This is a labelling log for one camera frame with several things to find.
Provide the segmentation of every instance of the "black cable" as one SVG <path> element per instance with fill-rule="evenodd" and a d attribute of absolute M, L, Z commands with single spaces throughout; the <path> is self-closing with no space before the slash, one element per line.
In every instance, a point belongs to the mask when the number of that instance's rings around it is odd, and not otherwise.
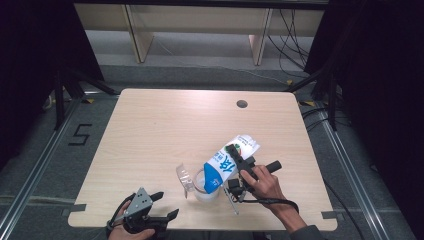
<path fill-rule="evenodd" d="M 299 76 L 299 75 L 296 75 L 296 74 L 291 74 L 291 73 L 288 73 L 287 71 L 285 71 L 283 69 L 283 66 L 281 66 L 281 53 L 280 53 L 280 57 L 278 58 L 278 64 L 280 65 L 281 71 L 284 72 L 285 74 L 289 75 L 289 76 L 298 77 L 298 78 L 307 78 L 307 77 L 304 77 L 304 76 Z"/>
<path fill-rule="evenodd" d="M 320 112 L 320 111 L 326 111 L 327 109 L 328 109 L 328 107 L 314 108 L 312 110 L 309 110 L 309 111 L 302 113 L 302 118 L 305 120 L 310 115 L 317 113 L 317 112 Z"/>
<path fill-rule="evenodd" d="M 287 204 L 292 206 L 299 213 L 299 206 L 290 200 L 280 198 L 259 198 L 256 200 L 243 200 L 243 203 L 260 203 L 260 204 Z"/>
<path fill-rule="evenodd" d="M 339 197 L 339 195 L 336 193 L 336 191 L 330 186 L 330 184 L 323 178 L 324 180 L 324 184 L 328 187 L 328 189 L 330 189 L 330 191 L 333 193 L 333 195 L 337 198 L 337 200 L 340 202 L 340 204 L 342 205 L 342 207 L 344 208 L 344 210 L 346 211 L 346 214 L 350 217 L 350 220 L 352 220 L 353 225 L 355 226 L 356 230 L 359 233 L 359 236 L 361 237 L 362 240 L 365 240 L 364 235 L 361 231 L 361 229 L 358 226 L 358 223 L 356 223 L 355 219 L 353 218 L 352 214 L 350 213 L 350 211 L 347 209 L 346 205 L 343 203 L 343 201 L 341 200 L 341 198 Z"/>
<path fill-rule="evenodd" d="M 321 119 L 321 120 L 318 120 L 318 121 L 316 121 L 316 122 L 314 122 L 314 123 L 312 123 L 312 124 L 308 125 L 308 126 L 306 127 L 306 131 L 307 131 L 307 132 L 312 131 L 312 129 L 314 129 L 316 126 L 318 126 L 319 124 L 321 124 L 321 123 L 323 123 L 324 121 L 327 121 L 327 120 L 328 120 L 328 118 Z"/>
<path fill-rule="evenodd" d="M 294 63 L 296 66 L 298 66 L 300 69 L 304 69 L 304 67 L 299 64 L 298 62 L 296 62 L 293 58 L 291 58 L 289 55 L 287 55 L 285 52 L 283 52 L 272 40 L 271 36 L 268 35 L 268 39 L 271 41 L 271 43 L 277 48 L 277 50 L 283 54 L 287 59 L 289 59 L 292 63 Z"/>
<path fill-rule="evenodd" d="M 119 205 L 119 207 L 116 209 L 115 213 L 113 214 L 112 218 L 107 221 L 106 223 L 106 236 L 109 237 L 110 233 L 112 232 L 113 228 L 115 226 L 118 225 L 113 225 L 113 223 L 115 222 L 116 216 L 119 213 L 119 210 L 121 210 L 122 206 L 125 205 L 126 202 L 133 200 L 135 197 L 135 193 L 131 194 L 130 196 L 128 196 L 127 198 L 124 199 L 124 201 L 122 201 L 122 203 Z"/>
<path fill-rule="evenodd" d="M 291 22 L 291 25 L 290 25 L 290 28 L 289 28 L 289 26 L 288 26 L 288 24 L 287 24 L 287 21 L 286 21 L 286 19 L 284 18 L 284 15 L 283 15 L 283 13 L 282 13 L 282 11 L 281 11 L 281 9 L 280 9 L 280 16 L 281 16 L 281 18 L 282 18 L 282 20 L 283 20 L 283 22 L 284 22 L 284 25 L 286 25 L 286 28 L 287 28 L 287 31 L 288 31 L 288 36 L 287 36 L 287 39 L 288 39 L 288 37 L 290 37 L 291 39 L 292 39 L 292 41 L 293 41 L 293 43 L 295 44 L 295 46 L 297 47 L 297 51 L 296 50 L 294 50 L 294 49 L 292 49 L 290 46 L 288 46 L 287 45 L 287 47 L 289 48 L 289 49 L 291 49 L 292 51 L 294 51 L 294 52 L 296 52 L 296 53 L 298 53 L 299 54 L 299 56 L 300 56 L 300 58 L 301 58 L 301 60 L 302 60 L 302 63 L 305 65 L 306 64 L 306 60 L 305 60 L 305 56 L 307 57 L 308 55 L 309 55 L 309 53 L 306 51 L 306 50 L 304 50 L 302 47 L 300 47 L 300 45 L 299 45 L 299 42 L 297 41 L 297 34 L 296 34 L 296 25 L 294 24 L 294 16 L 295 16 L 295 10 L 292 10 L 292 22 Z"/>
<path fill-rule="evenodd" d="M 293 35 L 291 35 L 292 36 L 292 40 L 293 40 L 294 44 L 296 45 L 296 47 L 297 47 L 297 49 L 299 51 L 299 57 L 302 60 L 303 66 L 305 66 L 306 65 L 306 60 L 305 60 L 303 54 L 301 54 L 301 50 L 300 50 L 301 47 L 299 46 L 299 42 L 297 41 L 296 25 L 294 24 L 294 16 L 295 16 L 296 10 L 293 9 L 291 12 L 292 12 L 292 23 L 293 23 L 293 33 L 294 33 L 294 39 L 293 39 Z"/>
<path fill-rule="evenodd" d="M 124 225 L 124 223 L 113 224 L 113 227 Z"/>
<path fill-rule="evenodd" d="M 284 45 L 283 45 L 283 47 L 281 49 L 284 49 L 285 47 L 288 47 L 290 50 L 292 50 L 295 53 L 303 54 L 303 53 L 299 52 L 298 50 L 293 49 L 292 47 L 290 47 L 289 45 L 287 45 L 287 41 L 289 39 L 289 36 L 286 37 L 286 40 L 283 39 L 283 36 L 280 36 L 280 39 L 284 43 Z"/>

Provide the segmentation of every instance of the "blue and white carton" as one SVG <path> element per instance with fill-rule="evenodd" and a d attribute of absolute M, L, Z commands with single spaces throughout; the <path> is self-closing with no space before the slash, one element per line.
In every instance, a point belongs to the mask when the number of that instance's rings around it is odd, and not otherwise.
<path fill-rule="evenodd" d="M 260 147 L 249 135 L 238 135 L 215 153 L 203 166 L 205 171 L 204 188 L 207 193 L 217 190 L 219 186 L 238 172 L 234 159 L 225 150 L 225 147 L 231 144 L 234 144 L 243 159 L 251 157 Z"/>

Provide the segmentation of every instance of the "sleeve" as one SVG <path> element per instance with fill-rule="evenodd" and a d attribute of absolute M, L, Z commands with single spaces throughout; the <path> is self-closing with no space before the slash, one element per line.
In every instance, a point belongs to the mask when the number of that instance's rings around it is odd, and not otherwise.
<path fill-rule="evenodd" d="M 290 234 L 291 240 L 324 240 L 318 228 L 315 225 L 306 226 L 301 228 L 292 234 Z"/>

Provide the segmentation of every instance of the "wooden table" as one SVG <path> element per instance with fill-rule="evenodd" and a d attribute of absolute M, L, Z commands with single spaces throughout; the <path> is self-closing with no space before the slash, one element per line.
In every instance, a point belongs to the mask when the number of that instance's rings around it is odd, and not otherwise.
<path fill-rule="evenodd" d="M 238 107 L 239 100 L 247 107 Z M 105 226 L 123 199 L 144 187 L 149 194 L 165 193 L 150 215 L 180 209 L 169 229 L 284 229 L 260 204 L 237 204 L 240 214 L 235 215 L 222 190 L 212 203 L 199 202 L 193 193 L 184 197 L 176 167 L 184 163 L 194 175 L 240 134 L 261 145 L 256 164 L 281 162 L 274 174 L 307 224 L 335 230 L 335 219 L 322 218 L 321 212 L 333 209 L 294 95 L 206 90 L 124 90 L 75 202 L 87 204 L 86 209 L 71 213 L 69 224 Z"/>

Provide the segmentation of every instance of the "wire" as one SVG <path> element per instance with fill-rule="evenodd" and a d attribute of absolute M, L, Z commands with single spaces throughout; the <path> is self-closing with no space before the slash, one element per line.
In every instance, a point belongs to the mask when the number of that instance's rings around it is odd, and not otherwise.
<path fill-rule="evenodd" d="M 121 225 L 124 225 L 124 223 L 117 223 L 117 224 L 112 224 L 112 227 L 117 227 L 117 226 L 121 226 Z"/>
<path fill-rule="evenodd" d="M 287 204 L 292 206 L 299 213 L 299 206 L 290 200 L 279 198 L 260 198 L 256 200 L 243 200 L 243 203 L 260 203 L 260 204 Z"/>
<path fill-rule="evenodd" d="M 284 69 L 283 69 L 283 66 L 281 66 L 281 53 L 280 53 L 280 57 L 278 58 L 278 64 L 280 65 L 280 69 L 281 69 L 281 71 L 283 71 L 285 74 L 287 74 L 287 75 L 289 75 L 289 76 L 292 76 L 292 77 L 299 77 L 299 78 L 307 78 L 307 77 L 304 77 L 304 76 L 299 76 L 299 75 L 295 75 L 295 74 L 291 74 L 291 73 L 288 73 L 288 72 L 286 72 Z"/>
<path fill-rule="evenodd" d="M 305 66 L 306 65 L 305 57 L 308 57 L 309 53 L 306 50 L 304 50 L 302 47 L 300 47 L 299 42 L 297 40 L 296 25 L 294 23 L 295 22 L 294 21 L 295 20 L 295 14 L 296 14 L 296 10 L 292 10 L 291 11 L 291 20 L 292 20 L 292 22 L 291 22 L 290 27 L 289 27 L 288 24 L 287 24 L 287 21 L 286 21 L 286 19 L 284 17 L 284 15 L 283 15 L 282 10 L 280 9 L 280 16 L 281 16 L 281 18 L 282 18 L 282 20 L 284 22 L 284 25 L 287 28 L 287 32 L 288 32 L 288 35 L 286 37 L 286 40 L 283 40 L 281 36 L 280 36 L 280 38 L 284 42 L 283 49 L 284 49 L 285 46 L 287 46 L 290 50 L 298 53 L 300 59 L 302 60 L 303 65 Z M 293 48 L 291 48 L 289 45 L 287 45 L 287 40 L 288 40 L 289 37 L 292 39 L 293 43 L 295 44 L 295 46 L 297 48 L 297 51 L 294 50 Z"/>
<path fill-rule="evenodd" d="M 171 56 L 175 56 L 175 54 L 173 52 L 171 52 L 168 48 L 166 48 L 162 44 L 161 41 L 159 41 L 158 39 L 156 39 L 156 41 L 159 43 L 159 46 L 161 46 L 167 53 L 169 53 Z M 227 70 L 248 73 L 248 74 L 251 74 L 251 75 L 256 76 L 256 77 L 260 77 L 260 78 L 264 78 L 264 79 L 270 79 L 270 80 L 274 80 L 274 81 L 277 81 L 279 83 L 282 83 L 282 84 L 284 84 L 286 86 L 288 85 L 286 82 L 284 82 L 282 80 L 279 80 L 277 78 L 272 78 L 272 77 L 266 77 L 266 76 L 258 75 L 256 73 L 252 73 L 252 72 L 247 71 L 247 70 L 228 68 L 228 67 L 219 66 L 219 65 L 215 65 L 215 66 L 210 65 L 210 66 L 207 66 L 207 65 L 201 65 L 201 64 L 186 63 L 186 62 L 180 61 L 178 59 L 174 59 L 174 60 L 177 61 L 177 62 L 179 62 L 179 63 L 181 63 L 181 64 L 183 64 L 183 65 L 186 65 L 186 66 L 195 66 L 195 67 L 201 67 L 201 68 L 223 68 L 223 69 L 227 69 Z"/>
<path fill-rule="evenodd" d="M 110 233 L 112 232 L 113 228 L 115 226 L 115 219 L 116 216 L 118 215 L 119 211 L 121 210 L 121 208 L 125 205 L 126 202 L 133 200 L 135 196 L 135 193 L 131 194 L 130 196 L 128 196 L 127 198 L 124 199 L 124 201 L 122 201 L 122 203 L 119 205 L 119 207 L 116 209 L 115 213 L 113 214 L 112 218 L 107 222 L 106 224 L 106 236 L 109 237 Z"/>
<path fill-rule="evenodd" d="M 359 233 L 359 236 L 361 237 L 362 240 L 365 240 L 364 235 L 361 231 L 361 229 L 358 226 L 358 223 L 356 223 L 355 219 L 353 218 L 352 214 L 350 213 L 350 211 L 347 209 L 346 205 L 344 204 L 344 202 L 342 201 L 342 199 L 339 197 L 339 195 L 336 193 L 336 191 L 330 186 L 330 184 L 323 178 L 324 180 L 324 184 L 328 187 L 328 189 L 330 189 L 330 191 L 333 193 L 333 195 L 337 198 L 337 200 L 340 202 L 340 204 L 342 205 L 342 207 L 344 208 L 344 210 L 346 211 L 346 214 L 349 216 L 350 220 L 352 220 L 353 225 L 355 226 L 356 230 Z"/>
<path fill-rule="evenodd" d="M 327 121 L 327 120 L 328 120 L 328 118 L 324 118 L 324 119 L 318 120 L 318 121 L 316 121 L 316 122 L 314 122 L 314 123 L 312 123 L 312 124 L 308 125 L 308 126 L 306 127 L 306 131 L 307 131 L 307 132 L 312 131 L 312 130 L 316 127 L 316 126 L 320 125 L 321 123 L 323 123 L 323 122 L 325 122 L 325 121 Z"/>
<path fill-rule="evenodd" d="M 307 117 L 309 117 L 310 115 L 320 112 L 320 111 L 326 111 L 328 108 L 327 107 L 323 107 L 323 108 L 314 108 L 312 110 L 306 111 L 304 113 L 302 113 L 302 117 L 305 120 Z"/>
<path fill-rule="evenodd" d="M 292 63 L 294 63 L 297 67 L 299 67 L 300 69 L 304 69 L 304 67 L 299 64 L 298 62 L 296 62 L 293 58 L 291 58 L 289 55 L 287 55 L 285 52 L 283 52 L 282 49 L 280 49 L 272 40 L 271 36 L 268 35 L 268 39 L 271 41 L 271 43 L 274 45 L 275 48 L 277 48 L 277 50 L 280 52 L 280 54 L 283 54 L 287 59 L 289 59 Z"/>

